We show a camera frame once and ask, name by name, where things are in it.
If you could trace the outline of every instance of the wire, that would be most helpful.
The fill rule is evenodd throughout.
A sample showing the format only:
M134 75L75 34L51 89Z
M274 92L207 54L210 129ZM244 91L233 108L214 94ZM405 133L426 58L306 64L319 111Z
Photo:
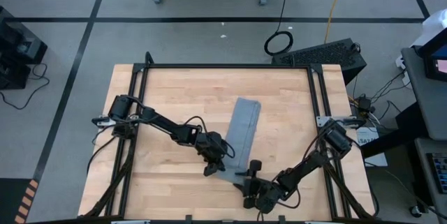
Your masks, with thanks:
M372 196L372 200L374 201L374 205L376 207L376 211L374 212L374 214L372 215L373 217L377 217L377 215L380 212L380 206L379 206L379 201L377 200L377 196L374 193L374 191L372 190L372 187L369 186L369 191L371 192L371 196Z
M40 65L44 66L45 68L44 68L42 74L41 74L41 75L38 75L38 74L36 74L35 70L36 70L36 67L37 67L37 66L40 66ZM41 86L39 86L39 88L35 89L35 90L31 93L31 95L28 97L27 102L26 102L22 107L18 107L18 106L16 106L16 105L12 104L11 102L8 102L8 101L6 100L5 94L3 94L3 92L0 91L0 95L1 95L1 97L2 97L2 99L3 99L3 102L4 102L5 104L11 106L11 107L14 107L16 110L23 110L23 109L29 104L29 101L30 101L31 98L34 96L34 94L35 94L38 90L42 89L43 87L46 87L46 86L50 83L50 80L49 80L48 78L46 78L46 76L45 76L45 74L46 74L46 72L47 72L47 69L48 69L48 66L47 66L46 64L37 64L37 65L35 65L35 66L32 68L32 73L33 73L33 75L35 75L36 77L28 77L28 79L30 79L30 80L41 80L41 79L44 79L44 80L47 80L47 82L46 82L45 84L42 84Z
M113 125L109 125L109 126L106 126L106 127L102 128L99 132L97 132L97 133L95 134L95 137L93 138L93 140L91 140L91 143L92 143L92 144L96 144L96 138L98 138L98 136L99 136L101 133L105 132L105 130L107 130L107 129L111 128L111 127L115 127L115 126L119 126L119 125L120 125L120 124L113 124Z
M262 222L264 222L264 214L261 211L258 212L258 217L256 217L256 221L259 221L259 217L261 217Z
M332 3L332 8L330 8L328 26L326 27L326 35L324 36L324 43L326 43L326 41L328 41L329 30L330 30L330 21L332 20L332 12L334 11L335 4L337 3L337 1L338 0L334 0L334 2Z
M107 141L102 147L99 147L98 150L96 150L93 155L91 156L89 163L87 165L87 174L89 174L90 164L93 161L94 157L100 152L102 149L104 149L106 146L108 146L116 137L112 137L109 141Z
M321 130L321 131L316 135L316 137L310 142L309 146L307 147L307 149L306 149L306 151L305 151L305 154L302 156L302 160L301 160L301 161L303 161L303 160L307 157L307 154L309 153L310 148L312 147L312 145L315 144L315 149L317 148L317 146L318 146L318 140L321 138L321 136L323 136L323 135L326 133L326 131L329 129L329 127L331 127L333 124L338 124L338 122L341 122L341 121L340 121L340 120L336 120L336 121L332 122L331 124L329 124L328 126L322 128L322 130Z
M385 92L385 93L382 92L381 95L380 95L379 97L377 97L376 100L375 100L374 102L371 102L371 104L377 102L377 100L378 100L379 98L385 96L386 94L389 94L391 91L395 91L395 90L398 90L398 89L405 88L405 87L406 87L407 85L409 85L409 84L410 84L410 82L407 82L407 84L405 84L404 86L401 86L401 87L398 87L398 88L394 88L394 89L389 89L389 90L388 90L387 92Z
M374 114L372 114L372 112L370 112L369 115L372 116L372 118L373 118L374 120L376 120L376 122L377 122L379 125L382 125L382 124L380 124L380 121L377 119L377 117L374 116Z
M281 26L281 22L282 22L282 15L284 14L284 7L286 6L286 0L282 1L282 9L281 9L281 15L279 16L279 24L278 24L278 28L276 30L276 32L279 31L279 28Z
M203 130L205 131L206 136L207 136L208 138L210 138L212 141L214 141L214 143L217 144L217 146L220 148L220 150L222 150L222 151L225 153L225 155L227 155L229 158L234 158L234 157L236 157L236 152L235 152L234 148L231 146L230 143L228 143L228 142L225 141L225 140L222 140L222 141L226 144L227 147L230 147L231 151L233 152L233 155L230 155L230 154L228 153L228 151L226 151L223 147L221 147L221 145L220 145L216 140L214 140L210 135L208 135L208 129L207 129L207 126L205 125L205 121L204 121L200 116L193 116L193 117L189 118L188 120L186 120L186 121L183 123L183 125L186 125L187 123L189 123L189 122L190 122L191 120L193 120L193 119L199 119L199 120L202 122Z
M388 106L385 109L385 112L383 112L382 117L379 118L379 120L382 120L382 118L385 116L386 112L390 109L390 105L393 105L394 108L400 113L402 112L401 110L399 110L399 108L390 100L386 101L388 103Z
M298 190L298 187L296 187L296 193L298 194L298 203L295 206L289 206L289 205L281 203L281 202L278 202L278 204L283 206L283 207L287 207L289 209L297 209L300 206L300 204L301 204L301 193Z
M358 105L358 102L356 101L357 78L358 78L358 75L356 75L356 80L354 82L354 89L352 90L352 97L353 97L354 103L356 103Z
M390 81L388 81L382 88L380 88L375 94L374 96L372 96L371 99L371 104L377 102L377 99L373 102L372 100L377 98L377 94L381 93L379 95L379 97L386 91L386 89L388 89L390 87L390 85L393 83L394 80L396 80L396 78L398 78L400 75L402 75L405 72L405 70L403 70L402 72L400 72L399 74L397 74L395 77L393 77Z
M287 53L289 50L291 50L291 48L292 48L292 45L293 45L293 36L292 36L292 33L290 33L290 32L288 32L288 31L279 31L279 28L280 28L280 26L281 26L281 23L282 23L282 15L284 14L284 7L286 6L286 0L283 0L283 3L282 3L282 9L281 9L281 15L280 15L280 17L279 17L279 23L278 23L278 28L277 28L277 30L273 33L273 35L271 35L267 40L266 40L266 42L264 43L264 51L265 51L265 53L267 53L268 55L270 55L270 56L276 56L276 55L278 55L278 54L283 54L283 53ZM286 36L288 36L288 45L284 48L284 49L282 49L282 50L280 50L280 51L278 51L278 52L271 52L271 51L269 51L269 49L268 49L268 45L270 44L270 41L273 39L273 38L275 38L275 37L277 37L277 36L279 36L279 35L286 35Z
M402 112L392 101L387 100L388 103L390 103L392 106L394 106L394 108L400 113Z
M365 161L365 164L372 165L372 166L374 166L374 167L378 167L378 165L369 163L369 162L367 162L367 161ZM393 173L391 173L391 172L388 171L387 169L384 169L384 171L385 171L386 173L388 173L390 176L392 176L395 180L397 180L397 182L399 182L399 184L405 189L405 191L406 191L409 195L411 195L413 198L415 198L416 201L418 201L419 203L421 203L422 205L424 205L424 207L426 207L428 210L432 211L432 212L433 212L434 214L436 214L438 217L441 217L441 218L443 218L444 220L447 220L447 216L445 216L445 215L439 213L439 212L436 211L434 208L430 207L427 203L425 203L423 200L421 200L418 196L414 195L414 194L413 194L413 193L412 193L412 192L411 192L411 191L404 185L404 183L403 183L399 178L397 178L396 175L394 175Z

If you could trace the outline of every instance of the black keyboard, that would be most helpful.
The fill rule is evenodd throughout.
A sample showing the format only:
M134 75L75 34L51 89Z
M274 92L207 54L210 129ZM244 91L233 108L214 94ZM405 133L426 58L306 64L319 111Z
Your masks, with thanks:
M303 50L285 53L280 56L280 64L339 64L341 67L352 66L357 52L349 39L340 40L325 45L319 45Z
M447 154L427 154L440 193L447 194Z

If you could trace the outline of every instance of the wooden table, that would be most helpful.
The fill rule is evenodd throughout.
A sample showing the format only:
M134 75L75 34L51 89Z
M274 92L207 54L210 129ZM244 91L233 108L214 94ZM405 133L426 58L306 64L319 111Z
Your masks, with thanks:
M132 65L115 66L104 114L108 113L116 95L127 94L131 70ZM323 70L332 115L350 115L340 67L323 66ZM318 77L314 75L314 79L321 99ZM204 118L208 130L225 137L239 96L261 102L250 155L250 160L263 162L259 177L272 179L279 171L299 163L316 136L306 70L151 68L144 104L179 124L199 115ZM321 101L319 105L324 114ZM106 131L100 135L95 150L110 139L110 133ZM349 135L356 138L354 130L349 130ZM102 150L91 164L79 214L88 212L109 186L116 148L117 141ZM125 218L184 220L187 214L192 214L194 220L256 220L256 209L242 207L241 192L227 181L204 177L204 167L203 159L194 149L175 144L165 133L151 126L140 125ZM346 185L359 203L373 214L365 167L356 147L344 157L342 167ZM335 184L334 188L339 216L343 216ZM289 221L330 220L323 170L306 176L299 189L302 200L298 209L277 205L265 219L277 220L278 215L285 215ZM120 194L119 189L114 213L117 213ZM294 195L287 204L296 202Z

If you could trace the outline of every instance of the orange striped tape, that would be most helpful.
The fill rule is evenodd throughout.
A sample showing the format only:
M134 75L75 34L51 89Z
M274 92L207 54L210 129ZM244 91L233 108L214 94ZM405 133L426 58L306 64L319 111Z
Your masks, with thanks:
M34 195L36 194L38 186L39 183L34 179L29 182L28 187L25 190L25 195L22 198L22 203L20 204L17 215L14 219L16 223L25 223L27 221L27 216L33 203Z

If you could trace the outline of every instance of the gray cloth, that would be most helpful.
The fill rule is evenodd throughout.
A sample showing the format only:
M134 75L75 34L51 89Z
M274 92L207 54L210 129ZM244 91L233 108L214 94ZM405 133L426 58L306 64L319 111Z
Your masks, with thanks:
M226 141L234 148L235 157L225 156L223 163L225 172L217 171L217 177L234 184L243 185L244 177L236 176L235 172L245 172L248 168L251 146L253 144L256 125L258 124L261 104L258 101L238 98L231 117L230 128Z

